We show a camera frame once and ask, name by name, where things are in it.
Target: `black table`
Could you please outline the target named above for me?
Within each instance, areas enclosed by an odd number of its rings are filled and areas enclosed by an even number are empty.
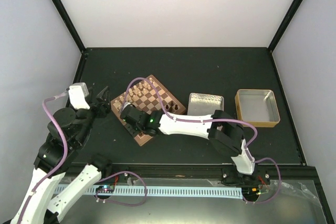
[[[110,87],[111,98],[125,91],[136,77],[153,74],[186,107],[189,94],[222,95],[224,110],[236,118],[238,89],[273,90],[281,121],[258,128],[249,149],[256,159],[271,157],[279,164],[300,164],[300,146],[286,109],[285,97],[266,48],[93,48],[88,49],[81,81],[95,92]],[[246,128],[246,138],[253,135]],[[140,147],[113,113],[96,120],[90,139],[75,163],[100,153],[122,164],[227,164],[205,139],[186,135],[156,136]]]

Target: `gray floor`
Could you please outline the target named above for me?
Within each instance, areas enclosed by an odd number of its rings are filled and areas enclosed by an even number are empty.
[[[305,182],[316,195],[312,182]],[[71,208],[62,224],[110,223],[326,223],[322,208],[313,194],[282,188],[269,204],[246,205],[241,200],[218,198],[148,198],[139,207],[97,203],[83,196]],[[123,202],[138,202],[138,197],[114,197]]]

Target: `black frame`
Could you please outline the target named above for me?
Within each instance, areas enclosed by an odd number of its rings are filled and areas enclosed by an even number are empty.
[[[286,109],[288,114],[290,115],[290,120],[293,129],[295,129],[293,119],[291,117],[291,113],[288,107],[288,102],[286,100],[285,93],[283,91],[281,81],[279,78],[279,74],[274,62],[274,58],[272,52],[274,51],[275,47],[278,45],[281,37],[285,33],[288,25],[290,24],[292,18],[294,17],[296,11],[298,10],[300,4],[303,0],[293,0],[292,4],[290,5],[284,19],[282,20],[277,32],[275,33],[269,47],[267,48],[269,51],[269,56],[272,59],[274,64],[274,70],[277,75],[277,80],[280,85],[281,93],[285,99]],[[74,82],[79,82],[82,76],[82,72],[84,70],[86,60],[88,58],[87,48],[83,44],[79,34],[76,31],[75,26],[73,25],[63,3],[61,0],[52,0],[54,3],[59,15],[61,16],[62,20],[64,21],[65,25],[67,26],[71,36],[73,37],[75,43],[77,44],[80,52],[81,58],[79,61],[79,65],[75,74]],[[306,180],[313,180],[316,190],[318,192],[318,196],[320,202],[322,204],[323,212],[326,217],[328,223],[334,223],[332,218],[332,214],[330,208],[328,206],[328,202],[326,196],[324,194],[321,181],[319,179],[318,173],[315,167],[306,166],[306,159],[303,154],[303,150],[298,138],[298,134],[295,130],[295,135],[297,139],[297,143],[299,146],[299,153],[302,157],[304,163],[301,165],[280,165],[281,176],[283,179],[306,179]],[[160,178],[176,178],[176,175],[183,175],[184,178],[214,178],[214,179],[221,179],[223,177],[223,172],[227,172],[230,170],[235,170],[233,165],[221,165],[221,166],[206,166],[206,165],[126,165],[126,164],[114,164],[114,169],[116,171],[120,170],[130,170],[135,172],[143,177],[160,177]],[[259,169],[263,169],[267,171],[270,175],[270,179],[277,179],[277,171],[274,166],[272,165],[260,165]],[[82,170],[82,165],[73,165],[70,170],[68,171],[68,176],[77,176]]]

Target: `cable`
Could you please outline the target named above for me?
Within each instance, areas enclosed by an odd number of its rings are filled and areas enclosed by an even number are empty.
[[[108,200],[108,199],[104,199],[103,200],[103,199],[99,199],[98,198],[99,191],[96,192],[96,199],[97,199],[97,201],[102,200],[102,201],[106,201],[106,202],[110,202],[110,203],[115,203],[115,204],[122,205],[122,206],[127,206],[127,207],[137,207],[137,206],[140,206],[140,205],[144,204],[146,202],[146,200],[147,200],[147,186],[146,186],[146,183],[143,181],[143,179],[138,174],[136,174],[136,173],[124,170],[122,172],[114,173],[111,176],[103,178],[103,179],[99,180],[98,182],[103,182],[105,180],[108,180],[110,178],[113,178],[113,177],[116,177],[116,176],[118,176],[120,174],[125,174],[125,173],[131,174],[131,175],[137,177],[141,181],[141,183],[143,184],[143,187],[145,188],[145,195],[144,195],[142,201],[140,201],[139,203],[136,203],[136,204],[128,204],[128,203],[123,203],[123,202],[119,202],[119,201],[115,201],[115,200]]]
[[[59,126],[59,124],[57,123],[56,119],[52,116],[52,114],[49,112],[49,110],[47,109],[47,106],[46,106],[46,103],[47,102],[50,102],[50,101],[53,101],[53,100],[56,100],[58,98],[61,98],[61,97],[64,97],[66,96],[68,93],[68,91],[65,91],[63,92],[62,94],[60,95],[56,95],[54,97],[51,97],[51,98],[47,98],[43,101],[42,103],[42,107],[44,109],[44,111],[46,112],[47,116],[49,117],[49,119],[53,122],[54,126],[56,127],[61,139],[62,139],[62,143],[63,143],[63,148],[64,148],[64,152],[63,152],[63,157],[62,159],[60,160],[60,162],[55,166],[54,169],[52,169],[47,175],[45,175],[39,182],[36,183],[36,185],[32,188],[32,191],[31,191],[31,194],[27,197],[23,207],[22,207],[22,210],[21,210],[21,213],[19,215],[19,218],[18,218],[18,221],[17,223],[20,224],[22,222],[22,219],[23,219],[23,216],[25,214],[25,211],[27,210],[27,207],[28,207],[28,204],[30,202],[30,200],[32,199],[32,196],[34,195],[34,193],[36,192],[37,188],[43,183],[43,181],[45,181],[48,177],[50,177],[52,174],[54,174],[55,171],[57,171],[61,166],[62,164],[65,162],[66,158],[67,158],[67,155],[68,155],[68,143],[67,143],[67,140],[64,136],[64,133],[61,129],[61,127]]]
[[[254,202],[254,201],[248,201],[244,196],[243,196],[243,200],[248,204],[248,203],[251,203],[251,204],[264,204],[264,203],[267,203],[267,202],[270,202],[271,200],[273,200],[279,193],[280,191],[280,187],[281,187],[281,174],[280,174],[280,169],[279,169],[279,166],[278,164],[270,157],[264,157],[262,159],[259,159],[256,161],[256,164],[258,163],[261,163],[265,160],[270,160],[274,163],[275,165],[275,168],[277,169],[277,172],[278,172],[278,178],[279,178],[279,185],[278,185],[278,188],[277,188],[277,191],[273,194],[272,197],[270,197],[269,199],[266,199],[264,201],[261,201],[261,202]]]
[[[142,77],[135,78],[128,85],[128,87],[126,89],[126,92],[125,92],[124,101],[122,102],[122,106],[121,106],[122,109],[124,108],[124,105],[126,103],[126,97],[127,97],[128,93],[129,93],[129,89],[131,88],[131,86],[133,85],[133,83],[136,82],[136,81],[146,81],[154,89],[154,91],[155,91],[155,93],[156,93],[156,95],[157,95],[157,97],[159,99],[159,102],[160,102],[160,105],[162,107],[163,112],[168,116],[168,118],[170,118],[172,120],[176,120],[178,122],[185,122],[185,123],[230,122],[230,123],[240,123],[240,124],[246,125],[246,126],[250,127],[253,130],[253,132],[254,132],[253,137],[246,143],[246,145],[245,145],[246,147],[248,147],[256,139],[256,137],[258,135],[257,129],[252,124],[244,122],[244,121],[241,121],[241,120],[236,120],[236,119],[208,119],[208,120],[200,121],[200,120],[189,120],[189,119],[174,118],[165,109],[165,107],[164,107],[164,105],[162,103],[162,99],[161,99],[161,97],[159,95],[159,92],[157,91],[156,87],[148,79],[142,78]]]

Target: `white panel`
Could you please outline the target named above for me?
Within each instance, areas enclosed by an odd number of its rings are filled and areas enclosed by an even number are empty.
[[[304,0],[274,55],[307,162],[336,220],[335,45],[335,0]]]
[[[72,83],[80,52],[51,0],[0,1],[0,223],[13,218],[31,180],[48,117],[42,100]],[[66,99],[50,102],[51,112]]]
[[[267,47],[292,0],[62,0],[87,47]]]

